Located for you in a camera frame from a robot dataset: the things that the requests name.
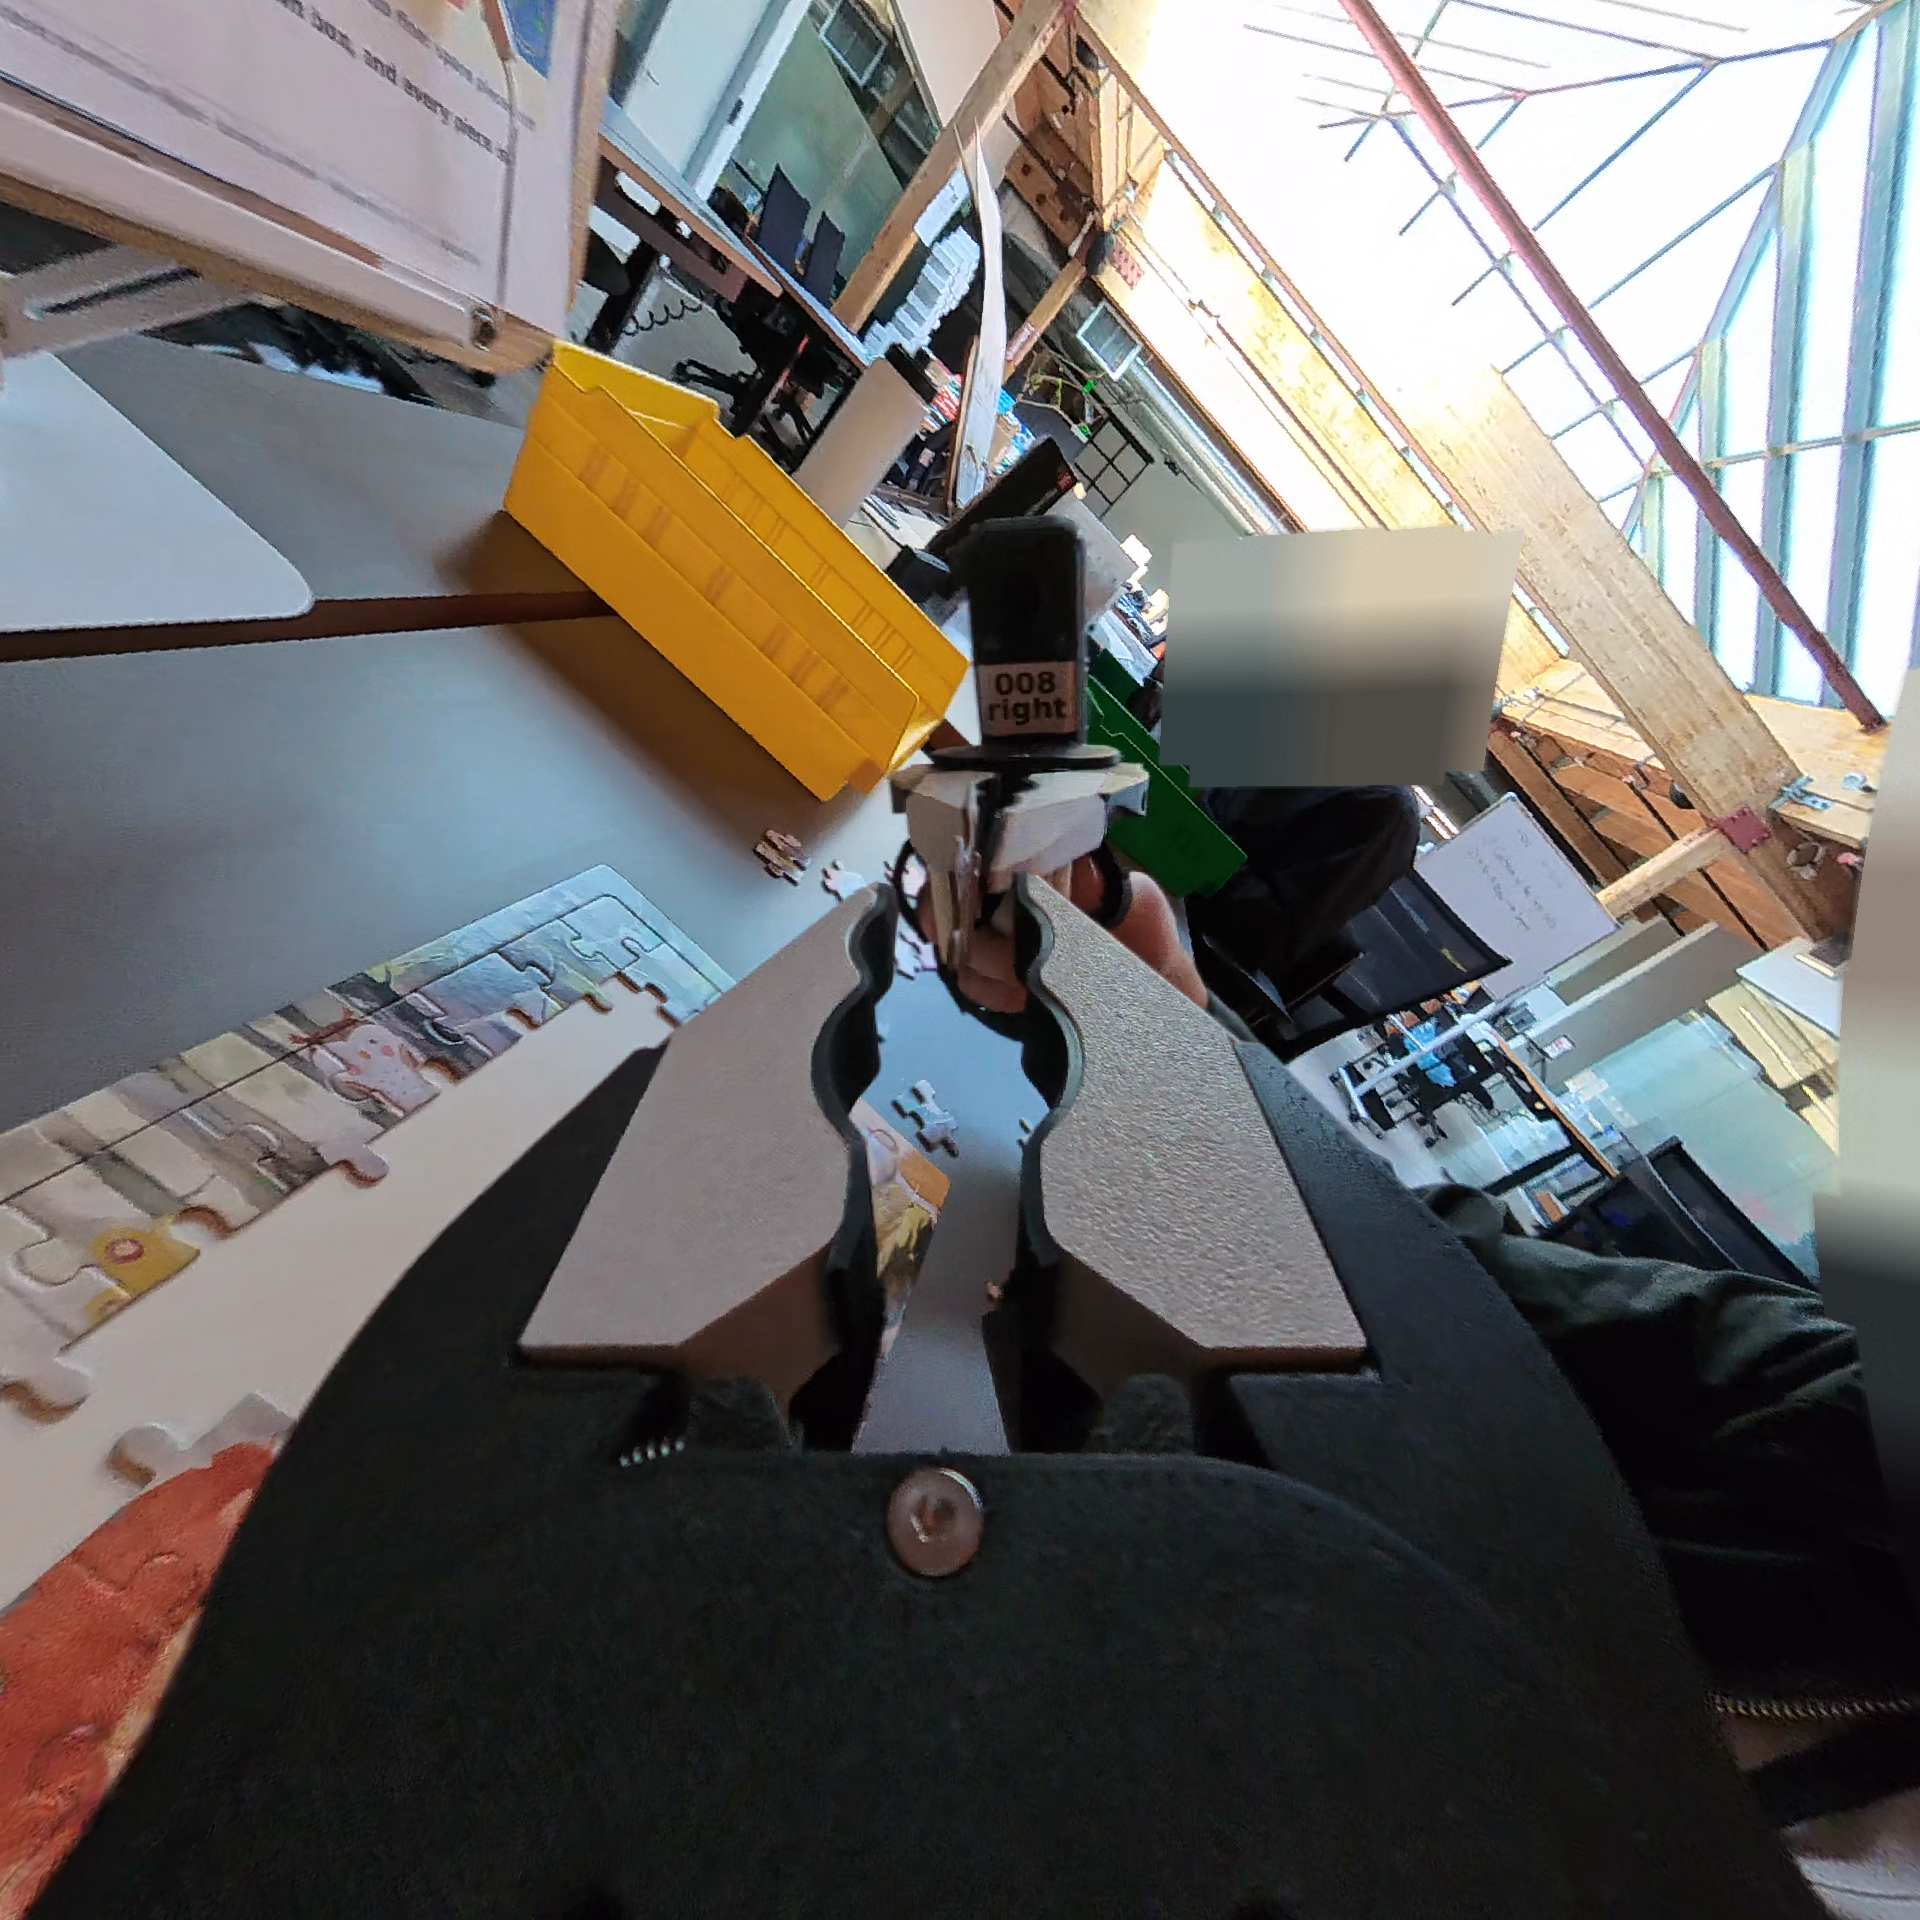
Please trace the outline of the jigsaw puzzle board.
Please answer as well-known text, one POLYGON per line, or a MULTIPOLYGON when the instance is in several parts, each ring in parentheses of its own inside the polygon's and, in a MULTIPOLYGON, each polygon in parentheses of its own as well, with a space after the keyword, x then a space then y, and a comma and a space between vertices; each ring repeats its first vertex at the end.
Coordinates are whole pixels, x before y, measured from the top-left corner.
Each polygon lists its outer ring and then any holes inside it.
POLYGON ((325 1173, 107 1334, 90 1455, 1 1476, 6 1918, 907 1918, 925 1762, 852 1101, 863 887, 580 1101, 565 1023, 376 1185, 325 1173))

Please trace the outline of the curved paper on stand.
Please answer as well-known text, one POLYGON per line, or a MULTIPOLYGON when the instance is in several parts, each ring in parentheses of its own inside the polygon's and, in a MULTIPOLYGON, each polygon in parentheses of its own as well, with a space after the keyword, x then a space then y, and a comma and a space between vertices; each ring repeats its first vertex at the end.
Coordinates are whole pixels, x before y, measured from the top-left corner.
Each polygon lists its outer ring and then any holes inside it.
POLYGON ((957 432, 948 465, 950 513, 969 510, 989 485, 996 396, 1002 390, 1006 310, 1002 310, 1002 218, 986 166, 983 135, 961 145, 961 176, 979 222, 979 330, 970 348, 957 432))

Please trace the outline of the person's right hand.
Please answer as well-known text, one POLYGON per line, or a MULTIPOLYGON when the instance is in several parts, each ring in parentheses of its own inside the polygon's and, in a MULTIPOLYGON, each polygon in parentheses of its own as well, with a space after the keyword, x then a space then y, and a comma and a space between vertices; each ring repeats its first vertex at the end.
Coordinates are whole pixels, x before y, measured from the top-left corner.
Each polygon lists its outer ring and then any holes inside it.
MULTIPOLYGON (((1165 891, 1142 873, 1112 865, 1106 851, 1073 863, 1064 897, 1136 964, 1181 991, 1200 1011, 1213 1014, 1201 974, 1180 939, 1180 919, 1165 891)), ((983 925, 970 938, 964 965, 938 965, 938 984, 953 1007, 1006 1040, 1025 1029, 1025 984, 1011 928, 983 925)))

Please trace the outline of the person's pale trousers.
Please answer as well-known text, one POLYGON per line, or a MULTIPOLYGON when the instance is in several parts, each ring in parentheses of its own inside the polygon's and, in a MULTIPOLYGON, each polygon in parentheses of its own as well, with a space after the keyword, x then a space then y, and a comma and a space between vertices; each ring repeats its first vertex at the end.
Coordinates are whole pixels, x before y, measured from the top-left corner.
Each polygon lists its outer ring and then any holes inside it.
MULTIPOLYGON (((1869 1720, 1716 1716, 1736 1769, 1819 1750, 1869 1720)), ((1917 1786, 1775 1831, 1830 1918, 1917 1918, 1917 1786)))

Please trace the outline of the person's right forearm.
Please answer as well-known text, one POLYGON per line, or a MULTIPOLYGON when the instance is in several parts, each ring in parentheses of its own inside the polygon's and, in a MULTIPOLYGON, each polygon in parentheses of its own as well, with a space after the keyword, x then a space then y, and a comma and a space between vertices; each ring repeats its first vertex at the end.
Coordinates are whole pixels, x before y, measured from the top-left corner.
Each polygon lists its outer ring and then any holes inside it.
POLYGON ((1689 1639, 1723 1684, 1917 1685, 1917 1619, 1855 1335, 1819 1293, 1525 1237, 1478 1189, 1420 1201, 1501 1283, 1592 1418, 1689 1639))

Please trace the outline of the black office chair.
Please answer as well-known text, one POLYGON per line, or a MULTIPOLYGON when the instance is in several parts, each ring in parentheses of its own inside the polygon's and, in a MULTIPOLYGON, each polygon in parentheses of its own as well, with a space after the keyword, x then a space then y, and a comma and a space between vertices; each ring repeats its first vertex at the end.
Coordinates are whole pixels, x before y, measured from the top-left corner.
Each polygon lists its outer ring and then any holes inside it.
POLYGON ((1507 964, 1421 877, 1407 873, 1337 932, 1324 977, 1285 1010, 1293 1045, 1319 1046, 1405 1014, 1507 964))

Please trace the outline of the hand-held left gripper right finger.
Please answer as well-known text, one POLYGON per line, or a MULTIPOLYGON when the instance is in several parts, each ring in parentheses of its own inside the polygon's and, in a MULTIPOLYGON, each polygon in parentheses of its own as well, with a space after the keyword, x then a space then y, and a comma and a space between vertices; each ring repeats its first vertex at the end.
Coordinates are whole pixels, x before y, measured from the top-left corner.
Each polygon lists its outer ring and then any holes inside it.
POLYGON ((1014 1451, 1068 1451, 1119 1389, 1346 1377, 1366 1341, 1245 1046, 1040 877, 1014 886, 1014 1267, 986 1344, 1014 1451))

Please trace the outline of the white water bottle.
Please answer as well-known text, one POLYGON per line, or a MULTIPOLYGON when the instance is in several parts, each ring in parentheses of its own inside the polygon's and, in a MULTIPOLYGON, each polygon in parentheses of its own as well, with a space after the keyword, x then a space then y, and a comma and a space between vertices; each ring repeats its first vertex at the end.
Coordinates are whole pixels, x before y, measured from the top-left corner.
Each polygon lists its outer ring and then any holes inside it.
POLYGON ((934 400, 928 354, 886 348, 859 374, 828 420, 815 432, 795 469, 795 485, 831 523, 850 521, 904 446, 921 432, 934 400))

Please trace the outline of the white document holder stand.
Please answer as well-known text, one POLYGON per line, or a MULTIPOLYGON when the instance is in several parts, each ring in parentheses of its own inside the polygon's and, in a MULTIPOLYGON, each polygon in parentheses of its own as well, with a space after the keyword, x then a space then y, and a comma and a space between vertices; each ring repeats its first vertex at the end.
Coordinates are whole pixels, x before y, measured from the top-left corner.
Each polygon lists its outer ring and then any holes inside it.
POLYGON ((1 358, 59 354, 188 325, 249 291, 153 252, 107 247, 22 274, 1 274, 1 358))

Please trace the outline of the green plastic bin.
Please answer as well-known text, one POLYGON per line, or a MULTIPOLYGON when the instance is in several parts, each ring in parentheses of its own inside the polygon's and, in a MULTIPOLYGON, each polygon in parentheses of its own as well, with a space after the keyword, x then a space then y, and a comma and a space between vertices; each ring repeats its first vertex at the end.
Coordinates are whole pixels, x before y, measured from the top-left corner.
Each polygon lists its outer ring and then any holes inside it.
POLYGON ((1174 900, 1212 897, 1242 870, 1245 854, 1219 829, 1181 766, 1161 763, 1160 743, 1128 708, 1136 686, 1096 654, 1089 666, 1089 741, 1148 774, 1145 810, 1119 813, 1110 841, 1174 900))

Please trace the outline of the puzzle pieces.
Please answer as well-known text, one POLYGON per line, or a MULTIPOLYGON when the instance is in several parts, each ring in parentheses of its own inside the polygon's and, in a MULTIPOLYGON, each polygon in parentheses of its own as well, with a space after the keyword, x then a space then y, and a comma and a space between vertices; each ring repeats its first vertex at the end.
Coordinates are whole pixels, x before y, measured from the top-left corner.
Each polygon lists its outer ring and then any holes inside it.
MULTIPOLYGON (((750 847, 753 863, 766 870, 766 877, 784 880, 788 886, 801 886, 801 880, 815 877, 820 883, 820 891, 826 891, 831 900, 850 900, 859 891, 867 887, 867 880, 859 877, 852 868, 847 868, 837 858, 828 858, 820 870, 813 870, 813 863, 804 851, 804 844, 784 829, 766 829, 756 836, 750 847)), ((896 863, 892 868, 885 870, 885 886, 886 893, 898 904, 898 923, 896 923, 896 977, 898 981, 912 981, 918 974, 934 974, 935 972, 935 948, 931 939, 918 935, 915 923, 915 887, 918 880, 909 877, 904 893, 898 893, 896 883, 904 868, 896 863)), ((938 1094, 928 1078, 912 1078, 902 1094, 889 1098, 889 1107, 896 1117, 907 1126, 912 1140, 928 1156, 946 1155, 957 1156, 957 1118, 948 1114, 943 1105, 938 1094)))

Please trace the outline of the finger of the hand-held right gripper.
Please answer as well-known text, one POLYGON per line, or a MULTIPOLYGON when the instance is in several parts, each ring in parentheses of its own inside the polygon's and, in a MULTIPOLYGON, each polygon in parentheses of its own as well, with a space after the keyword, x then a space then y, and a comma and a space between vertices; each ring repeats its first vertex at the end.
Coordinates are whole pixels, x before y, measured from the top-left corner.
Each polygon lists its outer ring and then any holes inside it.
POLYGON ((995 803, 979 839, 986 887, 1011 887, 1018 873, 1054 877, 1102 847, 1112 813, 1145 813, 1148 769, 1047 769, 995 803))
POLYGON ((990 925, 989 887, 990 777, 898 777, 896 810, 925 883, 918 904, 931 913, 928 943, 938 965, 960 974, 970 965, 976 935, 990 925))

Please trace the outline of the white document stand with instructions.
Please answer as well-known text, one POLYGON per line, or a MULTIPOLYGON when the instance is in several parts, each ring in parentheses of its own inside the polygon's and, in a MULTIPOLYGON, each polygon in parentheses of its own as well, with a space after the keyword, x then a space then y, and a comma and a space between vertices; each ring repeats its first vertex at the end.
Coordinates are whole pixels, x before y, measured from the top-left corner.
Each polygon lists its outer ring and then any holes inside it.
MULTIPOLYGON (((580 122, 571 200, 571 289, 586 252, 586 209, 599 171, 599 140, 613 56, 613 7, 599 33, 601 85, 590 88, 580 122)), ((444 291, 421 274, 386 265, 298 213, 205 176, 184 163, 111 132, 1 77, 1 206, 40 213, 100 241, 153 252, 249 291, 253 303, 305 313, 385 336, 447 361, 525 369, 564 330, 541 330, 506 313, 503 297, 444 291)))

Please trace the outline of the white whiteboard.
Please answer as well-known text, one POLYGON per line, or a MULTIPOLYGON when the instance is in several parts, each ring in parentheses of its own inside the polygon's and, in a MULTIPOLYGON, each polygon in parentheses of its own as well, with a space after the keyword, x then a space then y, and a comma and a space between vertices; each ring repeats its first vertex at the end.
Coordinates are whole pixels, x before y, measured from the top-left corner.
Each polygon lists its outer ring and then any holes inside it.
POLYGON ((1478 977, 1492 998, 1528 991, 1616 932, 1592 886, 1515 795, 1420 854, 1413 873, 1502 956, 1478 977))

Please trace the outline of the person's black jacket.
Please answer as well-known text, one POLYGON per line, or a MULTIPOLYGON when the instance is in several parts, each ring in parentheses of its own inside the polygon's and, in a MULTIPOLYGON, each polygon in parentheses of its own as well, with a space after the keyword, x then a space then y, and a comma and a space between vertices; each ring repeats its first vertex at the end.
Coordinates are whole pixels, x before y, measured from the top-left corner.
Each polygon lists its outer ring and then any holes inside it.
POLYGON ((1917 1642, 1702 1656, 1734 1729, 1783 1734, 1741 1772, 1768 1828, 1877 1814, 1917 1794, 1917 1642))

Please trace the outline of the yellow plastic bin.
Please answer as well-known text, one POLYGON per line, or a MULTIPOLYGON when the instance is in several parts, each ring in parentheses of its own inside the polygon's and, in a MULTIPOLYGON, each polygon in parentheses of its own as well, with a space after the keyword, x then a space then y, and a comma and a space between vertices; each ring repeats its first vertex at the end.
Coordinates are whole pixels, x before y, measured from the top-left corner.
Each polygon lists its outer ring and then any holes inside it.
POLYGON ((571 341, 503 510, 820 802, 904 766, 969 670, 707 396, 571 341))

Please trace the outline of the white paper sheet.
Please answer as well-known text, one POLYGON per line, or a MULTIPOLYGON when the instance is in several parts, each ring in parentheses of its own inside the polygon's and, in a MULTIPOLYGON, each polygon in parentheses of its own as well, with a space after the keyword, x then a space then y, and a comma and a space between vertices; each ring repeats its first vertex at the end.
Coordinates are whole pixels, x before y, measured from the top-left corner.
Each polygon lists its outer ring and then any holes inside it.
POLYGON ((603 2, 6 2, 1 77, 557 330, 603 2))

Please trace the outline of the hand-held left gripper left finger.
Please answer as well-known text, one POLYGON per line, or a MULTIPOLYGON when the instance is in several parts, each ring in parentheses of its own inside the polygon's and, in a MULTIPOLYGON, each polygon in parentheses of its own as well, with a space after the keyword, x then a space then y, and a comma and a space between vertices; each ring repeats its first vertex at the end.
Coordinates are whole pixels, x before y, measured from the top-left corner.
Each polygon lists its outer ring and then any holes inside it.
POLYGON ((892 891, 856 887, 655 1056, 520 1351, 677 1380, 756 1380, 847 1449, 885 1293, 852 1105, 879 1074, 892 891))

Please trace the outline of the black product box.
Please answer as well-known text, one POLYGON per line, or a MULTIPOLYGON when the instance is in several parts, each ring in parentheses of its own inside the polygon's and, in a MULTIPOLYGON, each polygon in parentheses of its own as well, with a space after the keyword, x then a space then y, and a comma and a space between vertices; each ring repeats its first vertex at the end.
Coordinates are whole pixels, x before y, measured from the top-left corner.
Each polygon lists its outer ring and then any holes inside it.
POLYGON ((928 542, 928 553, 938 559, 950 555, 979 523, 1047 516, 1073 489, 1074 471, 1061 446, 1048 437, 1034 437, 1011 469, 953 516, 935 542, 928 542))

